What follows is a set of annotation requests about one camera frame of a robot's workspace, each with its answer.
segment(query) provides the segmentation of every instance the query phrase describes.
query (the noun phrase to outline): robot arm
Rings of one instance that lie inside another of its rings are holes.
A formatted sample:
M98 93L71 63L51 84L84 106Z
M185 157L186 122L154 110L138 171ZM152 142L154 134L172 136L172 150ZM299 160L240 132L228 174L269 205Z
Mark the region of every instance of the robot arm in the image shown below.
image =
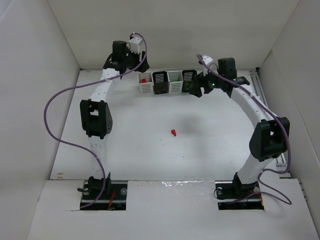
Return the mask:
M210 66L214 60L209 56L203 56L203 62ZM217 76L208 72L207 68L203 69L193 81L193 89L190 94L197 97L202 96L201 88L204 88L204 94L210 93L213 89L222 89L231 99L233 99L244 111L255 127L251 140L249 142L250 155L244 166L235 173L231 184L224 184L223 194L218 196L219 199L242 199L249 195L249 192L258 185L258 176L263 169L274 158L280 156L287 150L285 138L281 128L276 121L263 110L254 100L253 97L265 107L263 102L254 93L250 83L245 77L237 77L235 60L233 58L222 58L218 60L218 73L241 85L250 92L250 95L242 89L219 79ZM279 118L284 126L286 133L289 135L290 122L286 117Z
M101 80L106 81L96 87L88 100L82 100L80 103L82 128L88 136L91 151L99 157L106 174L110 172L106 156L107 138L113 126L108 103L113 90L121 80L117 76L124 74L127 69L132 70L143 60L146 52L141 51L142 43L143 40L139 37L131 37L128 42L114 41L112 54L107 58L102 70ZM145 59L136 71L144 73L148 69L149 65ZM101 167L94 157L91 160L90 175L97 180L103 178Z

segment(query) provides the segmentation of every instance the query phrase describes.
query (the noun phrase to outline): red object in basket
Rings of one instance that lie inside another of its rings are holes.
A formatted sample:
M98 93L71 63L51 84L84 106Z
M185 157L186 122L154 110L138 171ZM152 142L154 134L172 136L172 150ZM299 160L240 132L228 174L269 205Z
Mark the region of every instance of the red object in basket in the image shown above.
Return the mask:
M172 129L171 133L173 134L173 136L177 136L176 130Z

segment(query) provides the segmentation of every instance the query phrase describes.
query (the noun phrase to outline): white wall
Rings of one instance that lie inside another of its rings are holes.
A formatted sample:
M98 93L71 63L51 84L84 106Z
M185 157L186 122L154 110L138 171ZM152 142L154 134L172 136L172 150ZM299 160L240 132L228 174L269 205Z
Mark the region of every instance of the white wall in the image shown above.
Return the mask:
M319 9L319 0L299 2L259 74L269 106L291 122L291 172L302 181L320 233Z
M10 2L1 2L0 14L0 239L24 240L58 147L43 110L50 96L75 84L79 66L47 0ZM49 109L58 136L71 96Z
M299 0L48 0L81 68L101 69L112 41L139 32L153 68L196 54L260 67Z

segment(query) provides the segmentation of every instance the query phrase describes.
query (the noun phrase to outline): black plastic bin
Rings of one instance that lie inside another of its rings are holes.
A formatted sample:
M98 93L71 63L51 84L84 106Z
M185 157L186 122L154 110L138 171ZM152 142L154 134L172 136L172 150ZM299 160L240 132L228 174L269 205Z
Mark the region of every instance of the black plastic bin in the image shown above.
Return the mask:
M167 94L169 90L168 74L166 71L152 73L154 94Z
M183 78L183 85L182 85L182 92L189 93L194 86L193 78L197 75L196 70L183 70L182 71L182 78Z

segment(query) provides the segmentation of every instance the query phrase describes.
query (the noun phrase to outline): white basket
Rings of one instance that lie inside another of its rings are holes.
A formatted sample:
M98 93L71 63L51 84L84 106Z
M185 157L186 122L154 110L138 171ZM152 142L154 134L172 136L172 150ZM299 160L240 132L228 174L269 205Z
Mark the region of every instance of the white basket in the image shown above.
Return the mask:
M138 74L140 94L152 94L154 92L151 72Z
M181 93L184 83L181 71L169 71L169 93Z

